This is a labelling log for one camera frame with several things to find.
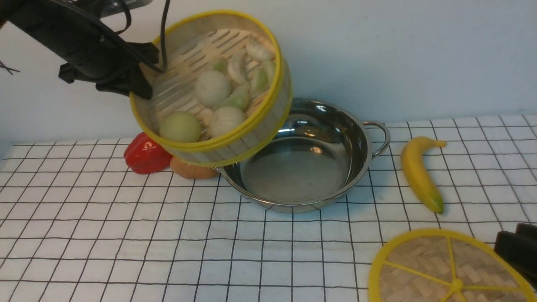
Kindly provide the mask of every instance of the onion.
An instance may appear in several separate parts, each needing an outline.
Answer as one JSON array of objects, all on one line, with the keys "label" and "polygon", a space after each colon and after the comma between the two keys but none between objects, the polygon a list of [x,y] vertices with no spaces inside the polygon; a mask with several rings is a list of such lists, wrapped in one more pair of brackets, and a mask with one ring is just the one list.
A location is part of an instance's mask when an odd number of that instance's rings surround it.
[{"label": "onion", "polygon": [[174,112],[162,120],[160,134],[172,141],[196,142],[201,136],[200,121],[188,112]]},{"label": "onion", "polygon": [[222,57],[217,57],[211,62],[209,69],[216,70],[220,73],[225,73],[228,69],[228,61]]},{"label": "onion", "polygon": [[264,69],[257,67],[253,71],[252,81],[250,81],[250,96],[257,97],[269,88],[269,79]]},{"label": "onion", "polygon": [[261,68],[267,73],[268,85],[270,86],[274,80],[274,74],[276,73],[276,63],[273,61],[264,61],[261,63]]},{"label": "onion", "polygon": [[248,95],[249,89],[250,85],[248,84],[237,87],[237,89],[222,102],[221,107],[233,106],[244,111],[250,102],[250,96]]},{"label": "onion", "polygon": [[239,108],[226,106],[216,109],[207,129],[213,138],[223,136],[239,127],[246,120],[246,114]]},{"label": "onion", "polygon": [[209,69],[198,76],[194,90],[201,104],[212,107],[220,104],[229,96],[231,83],[225,74]]},{"label": "onion", "polygon": [[272,60],[274,57],[274,53],[272,51],[253,38],[249,38],[246,42],[246,51],[248,52],[248,55],[252,57],[252,59],[258,62]]},{"label": "onion", "polygon": [[228,74],[231,79],[239,84],[244,85],[246,81],[246,71],[244,70],[244,57],[246,56],[246,50],[241,49],[234,53],[229,59]]}]

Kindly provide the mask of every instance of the bamboo steamer basket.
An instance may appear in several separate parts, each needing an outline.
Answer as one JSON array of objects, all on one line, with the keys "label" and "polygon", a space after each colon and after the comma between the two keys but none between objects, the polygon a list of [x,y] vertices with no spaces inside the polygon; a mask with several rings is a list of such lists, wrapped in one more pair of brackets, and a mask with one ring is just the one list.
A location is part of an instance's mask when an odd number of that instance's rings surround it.
[{"label": "bamboo steamer basket", "polygon": [[443,229],[390,240],[369,273],[371,302],[535,302],[530,285],[485,243]]},{"label": "bamboo steamer basket", "polygon": [[[166,30],[169,68],[156,74],[142,71],[153,86],[153,98],[130,94],[130,104],[142,130],[173,156],[201,167],[220,167],[239,162],[265,147],[285,122],[292,100],[291,74],[271,31],[258,20],[236,11],[210,11],[186,18]],[[250,101],[247,119],[230,133],[210,138],[206,127],[212,109],[194,95],[196,78],[218,57],[229,59],[254,38],[275,53],[275,74],[270,88]],[[158,47],[160,38],[153,43]],[[251,78],[258,62],[247,57],[246,74]],[[163,118],[187,111],[200,120],[204,131],[198,142],[181,143],[160,137]]]}]

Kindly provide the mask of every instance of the pot handle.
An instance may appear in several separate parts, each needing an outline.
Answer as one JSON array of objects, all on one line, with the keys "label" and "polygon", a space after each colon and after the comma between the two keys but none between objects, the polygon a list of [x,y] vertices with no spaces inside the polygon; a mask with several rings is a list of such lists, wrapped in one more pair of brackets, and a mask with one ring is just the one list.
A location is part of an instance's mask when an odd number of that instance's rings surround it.
[{"label": "pot handle", "polygon": [[376,126],[376,127],[380,128],[384,132],[384,143],[382,144],[382,146],[380,146],[380,148],[378,150],[375,150],[371,154],[371,158],[374,159],[375,157],[377,157],[378,155],[380,155],[384,151],[386,151],[386,149],[390,145],[390,130],[381,121],[369,120],[369,121],[364,121],[363,124],[366,125],[366,126]]}]

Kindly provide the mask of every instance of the yellow banana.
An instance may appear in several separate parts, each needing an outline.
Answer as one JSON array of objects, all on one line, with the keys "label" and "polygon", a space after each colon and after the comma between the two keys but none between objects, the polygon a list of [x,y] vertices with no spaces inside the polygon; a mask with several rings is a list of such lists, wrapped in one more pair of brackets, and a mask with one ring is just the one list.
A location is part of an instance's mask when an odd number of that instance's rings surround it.
[{"label": "yellow banana", "polygon": [[446,142],[425,136],[411,139],[401,152],[401,166],[412,191],[429,210],[442,214],[444,201],[423,164],[423,153],[433,147],[445,147]]}]

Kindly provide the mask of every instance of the black grid line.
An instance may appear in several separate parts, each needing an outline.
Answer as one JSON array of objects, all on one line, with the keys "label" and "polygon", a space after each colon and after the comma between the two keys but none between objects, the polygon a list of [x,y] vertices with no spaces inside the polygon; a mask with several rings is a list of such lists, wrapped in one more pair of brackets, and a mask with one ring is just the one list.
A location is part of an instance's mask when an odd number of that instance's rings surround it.
[{"label": "black grid line", "polygon": [[[28,184],[30,184],[30,183],[32,182],[32,180],[34,179],[34,177],[35,177],[35,175],[32,176],[32,178],[30,179],[30,181],[28,182]],[[20,194],[20,196],[17,198],[17,201],[19,201],[19,200],[21,199],[21,197],[24,195],[24,192],[26,192],[26,189],[27,189],[27,188],[25,188],[25,189],[22,191],[22,193]],[[20,232],[19,236],[15,239],[15,242],[13,243],[13,246],[11,247],[11,250],[9,251],[9,253],[7,254],[7,256],[9,256],[9,255],[11,254],[11,252],[13,251],[13,248],[15,248],[15,245],[17,244],[17,241],[19,241],[20,236],[24,233],[24,230],[26,230],[26,227],[28,226],[28,224],[30,224],[30,221],[32,220],[32,217],[34,216],[35,212],[37,211],[37,208],[38,208],[38,207],[36,206],[35,209],[34,209],[33,212],[32,212],[32,215],[30,216],[30,218],[29,218],[28,220],[25,219],[26,224],[24,225],[23,230]],[[5,261],[2,262],[2,263],[0,264],[0,269],[2,268],[2,266],[4,265],[4,263],[5,263]],[[15,293],[15,290],[17,289],[17,286],[18,286],[18,284],[15,286],[15,289],[13,289],[13,293]]]},{"label": "black grid line", "polygon": [[295,266],[294,266],[294,245],[295,245],[295,213],[291,213],[291,302],[293,302],[293,289],[294,289],[294,274],[295,274]]},{"label": "black grid line", "polygon": [[[211,219],[213,218],[214,206],[216,205],[216,196],[218,196],[218,187],[216,187],[216,192],[214,193],[214,203],[213,203],[213,208],[211,209]],[[203,251],[201,252],[201,260],[202,261],[200,262],[200,271],[198,273],[198,284],[201,281],[201,272],[202,272],[202,269],[203,269],[203,260],[205,258],[205,249],[207,248],[207,242],[208,242],[208,239],[209,239],[209,232],[210,231],[211,231],[211,221],[209,221],[209,226],[207,227],[207,234],[205,235],[206,240],[205,240],[205,244],[203,246]],[[196,300],[196,296],[198,295],[198,289],[199,289],[199,285],[196,285],[196,290],[194,291],[194,301]]]},{"label": "black grid line", "polygon": [[[500,117],[500,121],[502,121],[502,124],[503,124],[504,127],[505,127],[505,122],[503,121],[503,119],[502,119],[501,117]],[[535,135],[535,132],[533,131],[533,129],[532,129],[531,127],[529,127],[529,129],[532,131],[533,135],[537,138],[537,135]],[[513,138],[513,137],[511,136],[511,133],[509,133],[509,131],[507,131],[507,134],[509,135],[509,137],[510,137],[511,139]],[[517,144],[514,144],[514,146],[515,146],[515,148],[517,149],[518,153],[521,153],[521,154],[522,154],[522,152],[520,152],[520,149],[518,148]],[[496,154],[494,155],[494,157],[495,157],[495,159],[496,159],[496,161],[498,162],[498,165],[499,165],[499,160],[498,160],[498,157],[496,156]],[[526,161],[526,159],[525,159],[523,156],[522,156],[522,160],[524,160],[524,163],[526,164],[526,167],[529,167],[528,162]],[[503,172],[505,178],[507,179],[507,181],[509,182],[509,185],[511,185],[511,186],[513,187],[513,185],[511,184],[511,181],[510,181],[509,178],[507,177],[507,174],[506,174],[504,171],[502,171],[502,172]],[[533,175],[533,178],[535,179],[535,181],[537,182],[537,177],[535,177],[535,175],[534,175],[533,173],[532,173],[532,175]],[[522,203],[520,202],[520,197],[518,196],[517,191],[516,191],[516,190],[513,190],[513,192],[514,192],[514,194],[517,196],[517,200],[518,200],[518,203],[519,203],[519,205],[520,205],[520,208],[522,209],[522,213],[524,213],[524,216],[526,216],[526,219],[527,219],[528,221],[531,221],[531,219],[529,218],[529,215],[526,213],[526,210],[524,210],[524,207],[522,206]]]},{"label": "black grid line", "polygon": [[[157,216],[156,221],[160,221],[159,218],[160,218],[161,213],[162,213],[162,208],[164,207],[164,200],[166,200],[166,196],[168,195],[169,184],[171,183],[171,180],[172,180],[172,178],[170,177],[170,181],[168,183],[168,189],[166,189],[166,193],[164,194],[164,199],[162,200],[161,208],[158,210],[158,216]],[[134,289],[133,289],[133,293],[132,293],[132,295],[130,297],[130,302],[132,302],[132,300],[134,298],[134,294],[136,293],[136,287],[137,287],[138,282],[140,281],[140,276],[142,275],[143,267],[144,267],[144,265],[146,263],[146,259],[147,259],[147,252],[149,251],[149,248],[151,247],[151,243],[153,242],[153,237],[155,236],[155,230],[157,230],[157,225],[158,225],[158,222],[155,222],[155,225],[153,226],[153,231],[151,232],[151,238],[149,239],[149,243],[147,244],[146,252],[144,253],[144,256],[143,256],[143,261],[142,261],[142,266],[140,267],[140,272],[138,272],[138,276],[136,277],[136,284],[134,284]]]},{"label": "black grid line", "polygon": [[[352,262],[356,263],[356,251],[354,250],[354,244],[352,243],[352,228],[351,228],[351,211],[349,210],[349,197],[345,195],[345,200],[347,201],[347,219],[349,220],[349,238],[351,240],[351,250],[352,250]],[[354,284],[356,285],[356,297],[358,302],[360,302],[360,294],[358,292],[358,272],[356,271],[356,264],[353,264],[354,270]]]},{"label": "black grid line", "polygon": [[[459,136],[462,137],[462,136],[461,136],[461,132],[460,132],[459,128],[457,127],[457,123],[456,123],[456,121],[453,120],[453,123],[455,123],[455,128],[457,129],[457,132],[458,132]],[[465,144],[464,142],[463,142],[462,145],[464,146],[464,148],[465,148],[465,150],[466,150],[466,154],[470,154],[470,152],[468,151],[468,146],[466,146],[466,144]],[[469,220],[468,220],[468,215],[466,214],[466,209],[465,209],[465,207],[464,207],[464,205],[462,204],[462,201],[461,201],[461,195],[460,195],[460,193],[459,193],[459,190],[458,190],[457,187],[455,186],[455,182],[453,181],[453,174],[451,173],[451,170],[449,169],[449,166],[447,165],[447,161],[446,161],[446,158],[445,158],[445,157],[444,157],[444,161],[445,161],[445,163],[446,163],[446,167],[447,167],[447,171],[448,171],[448,173],[449,173],[449,177],[450,177],[450,179],[451,179],[451,183],[452,183],[453,186],[455,187],[455,192],[457,193],[457,198],[459,199],[459,202],[460,202],[460,205],[461,205],[461,208],[462,208],[462,213],[465,215],[465,219],[466,219],[466,221],[469,221]],[[472,228],[471,228],[471,226],[470,226],[470,223],[468,223],[468,228],[470,229],[470,233],[471,233],[472,237],[475,238],[475,234],[474,234],[474,231],[472,230]]]},{"label": "black grid line", "polygon": [[[76,180],[73,182],[73,185],[78,181],[80,175],[81,175],[81,173],[78,173],[78,175],[77,175],[77,177],[76,177]],[[69,196],[69,194],[71,194],[71,191],[72,191],[72,188],[69,190],[69,193],[66,195],[66,200],[67,200],[67,197]],[[84,212],[86,211],[87,208],[88,208],[88,205],[86,204],[86,205],[84,206],[84,210],[82,211],[82,213],[81,213],[81,215],[80,215],[80,218],[84,215]],[[80,221],[77,221],[77,223],[75,224],[75,227],[72,229],[71,236],[69,237],[69,239],[68,239],[68,241],[67,241],[67,243],[66,243],[66,246],[65,246],[65,248],[63,249],[63,252],[62,252],[62,255],[60,256],[60,259],[63,258],[63,255],[64,255],[65,252],[67,251],[67,248],[68,248],[68,246],[69,246],[69,243],[70,243],[71,240],[72,240],[72,236],[73,236],[73,235],[75,234],[75,232],[76,232],[76,228],[78,227],[78,223],[79,223],[79,222],[80,222]],[[45,292],[47,291],[48,285],[50,284],[52,278],[54,277],[54,273],[56,273],[56,269],[57,269],[58,266],[60,265],[60,259],[58,259],[58,262],[56,263],[54,269],[52,270],[52,274],[50,275],[50,278],[49,278],[47,284],[45,285],[45,288],[43,289],[43,293],[41,293],[41,297],[39,298],[39,300],[41,300],[41,299],[43,298],[43,296],[45,295]]]},{"label": "black grid line", "polygon": [[[196,183],[196,180],[194,180],[192,182],[192,188],[190,189],[190,195],[188,197],[188,201],[186,202],[185,213],[183,214],[183,219],[186,218],[186,214],[188,212],[188,206],[190,205],[190,199],[192,198],[192,193],[194,192],[195,183]],[[184,226],[185,226],[185,224],[181,224],[181,229],[179,230],[179,238],[177,239],[177,244],[175,245],[175,250],[173,251],[172,261],[175,261],[175,258],[177,257],[177,248],[179,247],[179,244],[181,242],[181,235],[183,233]],[[168,289],[168,285],[170,283],[170,276],[171,276],[172,270],[173,270],[173,262],[170,265],[170,271],[168,272],[168,277],[166,278],[166,284],[164,286],[164,293],[162,294],[162,301],[161,302],[164,302],[164,299],[166,298],[166,290]]]},{"label": "black grid line", "polygon": [[[432,121],[429,121],[431,123],[431,128],[433,129],[433,133],[434,133],[434,139],[438,140],[438,136],[436,134],[436,130],[434,129],[434,126],[433,126],[433,122]],[[444,164],[446,165],[446,169],[448,169],[448,165],[447,165],[447,161],[446,161],[446,157],[444,156],[444,151],[442,150],[442,148],[440,148],[440,154],[442,155],[442,159],[444,161]],[[451,173],[449,173],[449,177],[451,178],[451,182],[453,183],[453,177],[451,176]],[[459,202],[462,204],[462,201],[461,201],[461,197],[459,196],[459,192],[457,192],[457,198],[459,199]],[[442,224],[440,223],[440,219],[438,218],[438,213],[435,213],[434,216],[436,217],[437,219],[437,223],[438,223],[438,228],[442,228]]]},{"label": "black grid line", "polygon": [[259,292],[257,293],[257,302],[261,302],[261,284],[263,281],[263,253],[265,251],[265,233],[267,226],[267,211],[265,210],[265,218],[263,219],[263,240],[261,241],[261,267],[259,268]]},{"label": "black grid line", "polygon": [[[148,179],[149,179],[149,175],[146,177],[146,180],[145,180],[144,184],[147,182]],[[136,208],[138,207],[138,204],[140,204],[139,201],[140,201],[140,198],[142,197],[144,189],[142,189],[140,191],[140,195],[138,196],[138,203],[136,203],[136,205],[134,206],[133,213],[132,213],[132,215],[130,217],[131,219],[134,217],[134,214],[136,213]],[[110,283],[110,278],[112,277],[112,273],[114,272],[115,264],[118,261],[117,258],[118,258],[118,255],[119,255],[119,251],[121,250],[121,246],[123,246],[123,242],[125,241],[125,237],[127,236],[127,233],[129,231],[131,222],[132,221],[130,221],[128,223],[127,228],[125,229],[125,232],[123,233],[123,238],[121,239],[121,242],[119,243],[118,251],[115,253],[115,257],[114,257],[114,260],[113,260],[114,262],[112,263],[112,268],[110,269],[110,274],[108,275],[108,279],[106,280],[106,284],[105,284],[105,286],[103,288],[103,293],[101,294],[101,297],[100,297],[99,301],[102,301],[103,298],[104,298],[104,295],[106,293],[106,288],[108,287],[108,284]]]},{"label": "black grid line", "polygon": [[[28,152],[26,152],[26,155],[28,155],[28,153],[30,152],[31,149],[32,149],[32,147],[30,147],[30,149],[28,149]],[[17,170],[19,169],[19,167],[20,167],[20,165],[21,165],[22,163],[23,163],[23,161],[20,161],[20,162],[19,162],[19,164],[17,165],[17,167],[16,167],[16,169],[14,170],[14,172],[11,174],[11,176],[8,178],[8,180],[5,182],[6,185],[9,183],[9,181],[11,180],[11,178],[13,178],[13,175],[15,175],[15,171],[17,171]],[[4,186],[2,186],[2,187],[0,188],[0,193],[2,193],[2,191],[4,190],[5,187],[6,187],[6,186],[4,185]],[[20,196],[19,196],[19,198],[17,199],[17,201],[20,199],[20,197],[21,197],[23,194],[24,194],[24,192],[22,192],[22,193],[20,194]],[[9,217],[9,214],[11,214],[11,211],[13,211],[14,208],[15,208],[15,207],[12,207],[12,208],[9,210],[8,214],[6,215],[6,218]],[[3,224],[4,224],[4,220],[0,221],[0,227],[2,227]]]},{"label": "black grid line", "polygon": [[323,266],[323,291],[324,291],[324,302],[326,302],[326,269],[324,261],[324,243],[323,243],[323,212],[319,211],[319,219],[321,220],[321,259]]},{"label": "black grid line", "polygon": [[375,214],[376,214],[376,219],[377,219],[378,224],[379,224],[380,241],[381,241],[382,245],[384,246],[384,239],[382,238],[382,227],[381,227],[381,225],[380,225],[379,209],[377,208],[377,202],[376,202],[376,197],[375,197],[375,190],[373,190],[373,188],[374,188],[374,186],[373,186],[373,179],[371,178],[371,171],[367,170],[367,173],[369,174],[369,182],[371,183],[371,195],[373,196],[373,203],[375,204]]},{"label": "black grid line", "polygon": [[[413,135],[412,135],[412,131],[410,131],[410,125],[409,125],[408,123],[407,123],[407,126],[409,127],[409,128],[408,128],[408,131],[410,132],[410,138],[412,139],[412,138],[413,138]],[[403,203],[404,215],[405,215],[405,217],[407,218],[407,221],[408,221],[408,229],[409,229],[409,230],[412,230],[412,227],[411,227],[411,225],[410,225],[410,219],[409,219],[409,217],[408,217],[407,206],[405,205],[405,202],[404,202],[403,191],[401,190],[401,182],[399,181],[399,175],[398,175],[398,173],[397,173],[397,168],[396,168],[396,166],[395,166],[395,159],[394,159],[393,156],[391,157],[391,164],[392,164],[392,166],[394,167],[394,171],[396,171],[396,172],[395,172],[395,179],[397,180],[397,186],[399,187],[399,196],[401,196],[401,201],[402,201],[402,203]]]},{"label": "black grid line", "polygon": [[233,244],[231,245],[231,257],[229,263],[229,278],[228,278],[228,288],[226,289],[226,302],[229,298],[229,288],[231,286],[231,273],[233,271],[233,253],[235,252],[235,242],[237,241],[237,232],[238,232],[238,222],[240,221],[239,217],[241,215],[241,204],[238,205],[237,211],[237,224],[235,225],[235,235],[233,236]]},{"label": "black grid line", "polygon": [[[47,191],[45,192],[45,194],[43,194],[43,197],[41,197],[41,200],[40,200],[39,203],[41,203],[41,202],[43,201],[43,199],[45,198],[45,195],[47,194],[47,192],[48,192],[49,189],[47,189]],[[58,216],[58,214],[60,213],[62,206],[60,206],[60,209],[58,210],[56,216]],[[17,243],[17,241],[20,239],[20,237],[21,237],[22,234],[24,233],[24,230],[26,229],[26,227],[28,226],[28,224],[30,223],[30,221],[32,221],[32,217],[35,215],[35,213],[36,213],[38,207],[39,207],[39,206],[35,207],[35,210],[33,211],[32,216],[28,219],[28,222],[27,222],[26,225],[24,226],[22,232],[20,232],[19,237],[15,240],[15,242],[14,242],[14,244],[13,244],[13,247],[11,248],[11,251],[13,251],[13,248],[15,247],[15,244]],[[26,271],[28,270],[28,268],[29,268],[30,265],[32,264],[32,261],[33,261],[35,255],[37,254],[39,248],[40,248],[41,245],[43,244],[43,241],[45,240],[47,234],[48,234],[48,233],[50,232],[50,230],[52,229],[52,225],[53,225],[53,224],[54,224],[54,223],[51,223],[51,224],[50,224],[50,226],[48,227],[47,232],[46,232],[45,235],[41,238],[41,241],[39,242],[39,245],[37,246],[37,248],[36,248],[35,251],[33,252],[32,257],[30,258],[30,261],[28,261],[28,264],[26,265],[26,267],[25,267],[25,269],[24,269],[24,272],[23,272],[23,274],[21,275],[21,278],[24,277],[24,275],[26,274]],[[13,295],[15,294],[17,288],[19,287],[19,284],[20,284],[20,281],[18,281],[17,284],[15,285],[15,287],[13,288],[13,292],[11,293],[11,296],[9,297],[9,300],[8,300],[8,301],[11,301],[11,299],[13,298]]]},{"label": "black grid line", "polygon": [[[126,175],[127,175],[126,173],[123,175],[123,179],[122,179],[121,181],[125,180],[125,176],[126,176]],[[94,193],[95,193],[95,190],[91,193],[90,199],[91,199],[91,197],[93,196]],[[116,198],[116,196],[118,195],[118,193],[119,193],[119,190],[115,193],[115,195],[114,195],[114,199]],[[104,222],[106,221],[106,218],[108,218],[108,214],[110,213],[110,210],[111,210],[111,209],[112,209],[112,205],[110,205],[110,207],[108,207],[108,210],[106,211],[106,216],[105,216],[105,218],[104,218],[103,224],[101,224],[101,227],[100,227],[99,232],[97,233],[96,239],[95,239],[95,241],[93,242],[93,244],[91,245],[90,251],[88,252],[88,259],[85,259],[84,266],[82,266],[82,271],[81,271],[81,273],[80,273],[80,276],[78,277],[78,282],[75,284],[75,287],[74,287],[73,290],[72,290],[71,297],[69,298],[69,301],[72,301],[72,298],[73,298],[74,295],[75,295],[75,292],[76,292],[76,289],[77,289],[77,287],[78,287],[78,284],[81,282],[82,276],[84,275],[84,271],[86,270],[86,266],[88,265],[89,256],[91,255],[91,252],[93,251],[93,248],[95,247],[95,244],[97,244],[97,240],[98,240],[98,238],[99,238],[101,232],[103,231],[103,228],[104,228],[104,225],[105,225]]]}]

